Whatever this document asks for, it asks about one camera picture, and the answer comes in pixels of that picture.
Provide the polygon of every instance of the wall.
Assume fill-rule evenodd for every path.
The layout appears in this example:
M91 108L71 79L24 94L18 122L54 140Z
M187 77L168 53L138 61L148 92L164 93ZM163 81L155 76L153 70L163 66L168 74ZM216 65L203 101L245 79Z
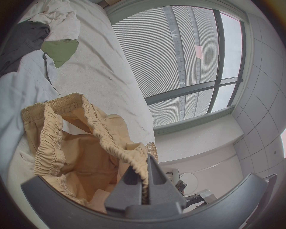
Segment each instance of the wall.
M217 198L220 198L243 179L239 159L236 156L233 144L196 159L163 166L162 163L159 164L164 172L179 169L179 172L182 173L193 173L198 179L198 187L192 195L208 189ZM196 205L191 205L184 212L190 211L195 207Z
M243 176L278 175L286 160L280 134L286 128L286 51L276 31L260 17L249 14L254 36L253 65L246 90L233 111L244 134L234 144Z
M233 116L174 133L155 135L159 162L173 161L207 153L232 144L243 134Z

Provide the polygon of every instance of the drawstring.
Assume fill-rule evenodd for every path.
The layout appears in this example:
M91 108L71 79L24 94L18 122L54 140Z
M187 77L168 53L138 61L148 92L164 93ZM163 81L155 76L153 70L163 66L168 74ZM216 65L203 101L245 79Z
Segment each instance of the drawstring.
M47 79L48 79L49 83L52 85L52 83L51 83L51 81L50 81L50 78L49 78L49 74L48 74L48 64L47 64L46 54L48 54L48 53L45 52L44 55L43 55L43 59L45 60L45 66L46 66L46 76L47 76Z

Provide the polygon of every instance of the garment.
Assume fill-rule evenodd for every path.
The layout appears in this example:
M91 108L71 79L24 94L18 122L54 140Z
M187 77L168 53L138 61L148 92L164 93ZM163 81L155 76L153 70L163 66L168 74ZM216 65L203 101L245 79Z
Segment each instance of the garment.
M59 95L46 78L43 54L42 50L37 50L23 56L17 72L0 78L0 174L4 183L9 163L24 133L21 110ZM54 82L57 70L48 56L47 65L50 80Z
M84 95L73 93L29 106L22 110L22 118L35 156L35 175L63 195L86 205L98 189L116 184L121 159L141 176L146 199L147 151L142 143L130 140L119 115L107 115ZM62 131L63 120L92 135Z
M21 58L39 50L50 28L41 22L24 21L16 25L0 56L0 77L16 72Z
M80 33L80 21L76 18L76 11L71 8L69 2L41 0L24 15L21 21L30 19L49 25L51 33L46 41L76 40Z
M77 40L44 41L41 47L42 51L54 60L56 68L67 62L77 48Z

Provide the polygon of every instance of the wicker basket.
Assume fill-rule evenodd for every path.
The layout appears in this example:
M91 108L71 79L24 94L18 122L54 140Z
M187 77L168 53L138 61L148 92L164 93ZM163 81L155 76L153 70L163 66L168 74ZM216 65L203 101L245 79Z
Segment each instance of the wicker basket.
M149 142L146 146L147 153L151 154L153 157L155 157L156 161L159 163L157 148L155 146L154 142Z

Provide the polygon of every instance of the white round object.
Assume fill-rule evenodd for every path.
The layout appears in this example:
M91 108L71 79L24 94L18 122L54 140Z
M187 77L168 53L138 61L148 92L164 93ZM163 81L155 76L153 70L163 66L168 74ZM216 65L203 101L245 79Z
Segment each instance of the white round object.
M194 174L183 173L180 179L187 184L187 187L184 189L185 195L191 195L197 189L198 179Z

